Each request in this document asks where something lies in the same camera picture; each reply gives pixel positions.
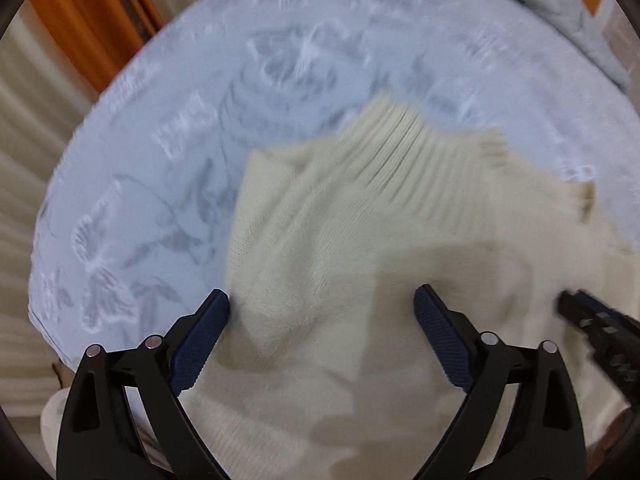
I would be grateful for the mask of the person's right hand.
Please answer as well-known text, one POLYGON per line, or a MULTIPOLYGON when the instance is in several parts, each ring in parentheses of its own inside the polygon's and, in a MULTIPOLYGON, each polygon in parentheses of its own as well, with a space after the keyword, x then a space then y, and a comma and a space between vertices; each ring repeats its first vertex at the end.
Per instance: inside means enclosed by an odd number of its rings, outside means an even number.
POLYGON ((636 419, 632 408, 626 408, 608 425, 604 434, 588 451, 587 472, 593 474, 622 442, 624 435, 636 419))

